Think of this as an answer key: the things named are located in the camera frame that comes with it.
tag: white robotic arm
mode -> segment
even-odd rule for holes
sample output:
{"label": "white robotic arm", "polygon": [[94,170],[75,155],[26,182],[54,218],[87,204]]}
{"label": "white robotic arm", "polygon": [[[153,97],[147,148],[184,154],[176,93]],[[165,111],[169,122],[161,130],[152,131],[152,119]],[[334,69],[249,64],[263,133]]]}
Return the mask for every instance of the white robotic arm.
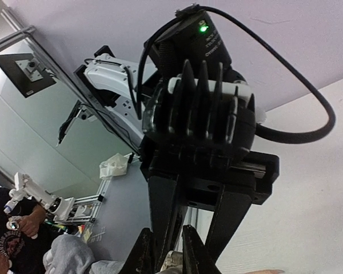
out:
{"label": "white robotic arm", "polygon": [[36,184],[29,175],[16,173],[15,189],[9,192],[11,200],[4,206],[4,212],[10,214],[23,198],[32,196],[49,213],[55,215],[55,221],[66,221],[70,215],[75,199],[63,199],[48,194]]}
{"label": "white robotic arm", "polygon": [[[131,89],[136,97],[133,87],[136,86],[137,82],[138,63],[117,59],[104,53],[87,64],[84,75],[97,90],[109,90],[110,92],[120,95],[115,101],[114,107],[108,106],[106,108],[112,112],[117,119],[122,120],[131,132],[137,135],[138,140],[136,143],[140,144],[143,138],[142,123],[137,119],[131,101],[129,80],[124,69],[125,67],[127,67],[131,73]],[[147,64],[143,74],[143,82],[145,83],[156,71],[157,68],[153,63]]]}

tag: graphic print on shirt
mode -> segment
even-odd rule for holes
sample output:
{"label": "graphic print on shirt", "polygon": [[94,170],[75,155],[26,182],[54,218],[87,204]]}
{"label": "graphic print on shirt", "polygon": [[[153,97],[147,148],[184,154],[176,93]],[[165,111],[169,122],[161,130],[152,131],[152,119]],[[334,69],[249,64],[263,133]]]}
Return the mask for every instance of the graphic print on shirt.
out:
{"label": "graphic print on shirt", "polygon": [[25,245],[19,231],[8,231],[0,238],[0,252],[15,259]]}

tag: gray pants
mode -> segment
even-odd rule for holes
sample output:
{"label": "gray pants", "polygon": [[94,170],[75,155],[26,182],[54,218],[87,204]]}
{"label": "gray pants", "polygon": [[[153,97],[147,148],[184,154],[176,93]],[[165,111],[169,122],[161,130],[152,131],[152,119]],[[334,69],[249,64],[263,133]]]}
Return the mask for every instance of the gray pants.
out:
{"label": "gray pants", "polygon": [[90,248],[78,237],[57,237],[43,257],[46,274],[117,274],[122,262],[95,262]]}

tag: cable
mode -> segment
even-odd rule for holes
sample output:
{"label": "cable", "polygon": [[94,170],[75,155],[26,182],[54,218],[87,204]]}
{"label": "cable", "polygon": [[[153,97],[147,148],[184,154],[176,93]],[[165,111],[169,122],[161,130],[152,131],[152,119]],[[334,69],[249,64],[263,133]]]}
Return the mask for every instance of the cable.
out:
{"label": "cable", "polygon": [[[130,145],[132,146],[132,149],[134,150],[135,153],[138,154],[138,148],[132,143],[131,136],[130,136],[130,133],[128,132],[128,130],[125,129],[124,127],[120,126],[120,125],[113,119],[112,116],[110,116],[108,113],[106,113],[106,112],[104,112],[104,111],[101,111],[101,110],[98,110],[98,109],[96,109],[95,107],[90,106],[90,105],[88,105],[88,104],[82,103],[82,104],[80,104],[80,106],[86,106],[86,107],[88,107],[88,108],[92,108],[92,109],[93,109],[95,112],[97,112],[98,114],[99,114],[99,113],[102,113],[102,114],[108,116],[109,119],[111,119],[112,122],[115,123],[115,124],[117,125],[117,127],[119,127],[120,129],[124,130],[124,132],[125,132],[126,135],[127,135],[128,140],[130,141]],[[105,128],[106,128],[109,132],[111,132],[112,134],[115,134],[113,128],[111,128],[112,131],[109,130],[108,127],[106,127],[106,126],[105,126]]]}
{"label": "cable", "polygon": [[145,64],[147,60],[147,56],[150,53],[151,47],[162,35],[167,29],[173,27],[175,24],[181,22],[183,20],[183,17],[176,17],[173,20],[169,21],[165,25],[163,25],[160,29],[154,33],[153,36],[150,37],[148,42],[146,43],[146,47],[143,49],[143,52],[141,54],[141,59],[139,60],[139,65],[138,65],[138,75],[137,75],[137,92],[136,92],[136,98],[137,98],[137,118],[139,120],[142,119],[142,113],[141,113],[141,96],[142,96],[142,79],[143,79],[143,72],[145,70]]}
{"label": "cable", "polygon": [[117,62],[99,60],[99,59],[94,59],[94,58],[86,58],[84,60],[84,63],[89,65],[90,63],[88,63],[88,61],[96,61],[97,63],[110,64],[110,65],[115,65],[115,66],[121,66],[122,65],[121,63],[117,63]]}
{"label": "cable", "polygon": [[[319,128],[318,130],[309,131],[309,132],[300,132],[300,133],[293,133],[293,132],[283,132],[274,130],[271,128],[264,127],[260,124],[257,124],[256,128],[256,135],[260,136],[264,139],[271,140],[277,143],[286,143],[286,144],[304,144],[315,142],[327,136],[334,128],[336,123],[336,115],[334,113],[333,108],[329,104],[329,102],[321,95],[321,93],[301,74],[299,73],[288,61],[286,61],[278,52],[276,52],[271,46],[269,46],[262,38],[260,38],[256,33],[254,33],[251,29],[246,27],[240,21],[232,17],[231,15],[224,13],[219,9],[215,9],[213,7],[207,6],[196,6],[196,10],[205,10],[211,13],[218,14],[227,20],[231,21],[233,24],[241,28],[247,34],[249,34],[253,39],[255,39],[260,45],[262,45],[268,52],[270,52],[282,65],[284,65],[304,86],[316,97],[316,99],[321,103],[324,107],[326,113],[328,114],[329,120],[326,125]],[[141,97],[142,91],[142,75],[145,68],[146,58],[149,55],[151,50],[152,44],[156,41],[156,39],[165,32],[168,28],[172,27],[176,23],[180,22],[183,18],[174,18],[169,23],[161,27],[148,41],[144,51],[141,55],[141,60],[139,63],[138,69],[138,81],[137,81],[137,104],[139,102],[139,98]],[[141,119],[141,113],[138,113],[138,119]]]}
{"label": "cable", "polygon": [[126,71],[127,73],[127,81],[128,81],[128,89],[130,91],[130,95],[131,95],[131,100],[132,100],[132,104],[133,104],[133,108],[135,109],[136,114],[138,114],[138,105],[137,102],[135,100],[135,95],[133,94],[133,84],[132,84],[132,73],[129,70],[128,67],[126,66],[122,66],[122,68]]}

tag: white wall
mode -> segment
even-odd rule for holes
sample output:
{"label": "white wall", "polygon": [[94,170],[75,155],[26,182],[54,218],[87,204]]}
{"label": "white wall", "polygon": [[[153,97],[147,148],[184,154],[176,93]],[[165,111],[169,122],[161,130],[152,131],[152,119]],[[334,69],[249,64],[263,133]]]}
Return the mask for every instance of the white wall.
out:
{"label": "white wall", "polygon": [[[255,150],[280,157],[281,175],[272,197],[251,208],[220,257],[222,273],[343,274],[343,80],[321,91],[337,114],[325,139],[293,146],[256,138]],[[307,95],[268,112],[266,125],[299,132],[325,122],[324,110]],[[205,238],[211,214],[199,217]]]}
{"label": "white wall", "polygon": [[[31,51],[21,43],[7,52]],[[56,148],[58,129],[76,100],[62,83],[25,99],[0,69],[0,168],[11,177],[28,173],[63,196],[94,194],[100,162],[130,150],[98,120],[76,121]]]}

